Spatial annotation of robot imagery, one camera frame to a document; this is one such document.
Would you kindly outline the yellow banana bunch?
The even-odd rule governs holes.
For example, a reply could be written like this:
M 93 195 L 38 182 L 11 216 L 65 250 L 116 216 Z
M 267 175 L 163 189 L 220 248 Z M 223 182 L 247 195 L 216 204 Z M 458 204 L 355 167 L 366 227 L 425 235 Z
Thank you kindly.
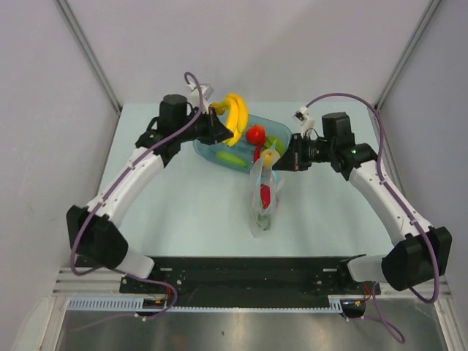
M 229 93 L 221 102 L 212 102 L 209 107 L 212 107 L 218 116 L 228 111 L 224 125 L 233 133 L 233 136 L 224 143 L 233 147 L 241 139 L 249 121 L 246 103 L 239 95 Z

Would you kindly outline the yellow orange fruit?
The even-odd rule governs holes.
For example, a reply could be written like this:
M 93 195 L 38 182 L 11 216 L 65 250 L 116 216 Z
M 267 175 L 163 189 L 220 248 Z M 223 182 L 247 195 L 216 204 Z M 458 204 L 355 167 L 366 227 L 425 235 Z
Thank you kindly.
M 263 159 L 263 167 L 265 169 L 271 169 L 274 164 L 279 160 L 280 158 L 279 152 L 275 148 L 269 148 L 264 150 L 261 153 L 261 158 Z

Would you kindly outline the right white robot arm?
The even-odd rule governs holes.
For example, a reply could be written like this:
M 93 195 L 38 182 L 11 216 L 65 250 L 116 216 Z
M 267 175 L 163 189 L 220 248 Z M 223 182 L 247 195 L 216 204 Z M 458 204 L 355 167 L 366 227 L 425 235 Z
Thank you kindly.
M 435 227 L 408 202 L 383 170 L 378 155 L 367 143 L 356 143 L 350 117 L 329 113 L 322 117 L 323 134 L 311 139 L 314 119 L 306 109 L 294 118 L 301 132 L 292 134 L 287 150 L 273 168 L 298 172 L 314 163 L 326 162 L 367 200 L 388 232 L 393 249 L 383 256 L 361 255 L 344 262 L 337 284 L 345 293 L 355 293 L 364 282 L 387 282 L 403 291 L 445 274 L 452 235 Z

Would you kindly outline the pink dragon fruit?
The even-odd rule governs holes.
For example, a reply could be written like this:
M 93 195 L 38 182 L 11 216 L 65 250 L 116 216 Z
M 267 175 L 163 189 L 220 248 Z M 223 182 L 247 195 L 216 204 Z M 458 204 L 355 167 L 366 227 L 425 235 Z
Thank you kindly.
M 273 220 L 273 202 L 269 185 L 259 184 L 252 195 L 251 218 L 258 230 L 270 230 Z

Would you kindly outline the clear zip top bag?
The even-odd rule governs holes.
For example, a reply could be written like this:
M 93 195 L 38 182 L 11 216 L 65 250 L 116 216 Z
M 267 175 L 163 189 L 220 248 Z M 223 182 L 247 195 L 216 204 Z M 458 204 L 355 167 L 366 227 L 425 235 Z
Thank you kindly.
M 264 236 L 273 226 L 284 179 L 273 166 L 279 161 L 276 142 L 257 153 L 249 174 L 249 229 L 254 238 Z

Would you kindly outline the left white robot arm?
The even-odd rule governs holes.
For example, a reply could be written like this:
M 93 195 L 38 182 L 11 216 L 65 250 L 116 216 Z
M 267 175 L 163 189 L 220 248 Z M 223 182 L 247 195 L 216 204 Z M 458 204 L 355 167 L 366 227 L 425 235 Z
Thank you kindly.
M 103 192 L 85 206 L 72 206 L 66 215 L 71 246 L 70 267 L 74 274 L 79 256 L 94 263 L 94 270 L 107 268 L 136 277 L 136 283 L 151 293 L 162 283 L 154 261 L 132 249 L 119 227 L 130 206 L 148 183 L 161 173 L 181 150 L 183 143 L 199 140 L 207 145 L 233 146 L 245 130 L 247 112 L 233 97 L 208 103 L 193 91 L 189 97 L 164 96 L 158 116 L 151 119 L 137 139 L 125 168 Z

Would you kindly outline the green star fruit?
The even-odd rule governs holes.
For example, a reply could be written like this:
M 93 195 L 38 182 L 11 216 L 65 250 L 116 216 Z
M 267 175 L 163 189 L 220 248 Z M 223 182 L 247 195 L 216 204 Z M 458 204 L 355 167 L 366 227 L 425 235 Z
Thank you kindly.
M 265 149 L 268 149 L 268 148 L 271 148 L 272 146 L 276 149 L 276 151 L 279 153 L 280 156 L 283 155 L 283 153 L 285 151 L 285 147 L 284 147 L 283 142 L 280 139 L 278 139 L 277 137 L 267 136 L 265 138 L 265 142 L 263 144 L 263 147 Z

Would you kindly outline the red chili pepper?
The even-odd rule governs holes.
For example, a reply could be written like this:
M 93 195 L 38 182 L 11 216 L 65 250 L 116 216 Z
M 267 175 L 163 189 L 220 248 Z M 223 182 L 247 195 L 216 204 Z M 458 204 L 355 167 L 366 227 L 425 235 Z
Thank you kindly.
M 263 144 L 261 143 L 257 144 L 257 147 L 254 150 L 253 163 L 256 163 L 259 160 L 262 149 L 263 149 Z

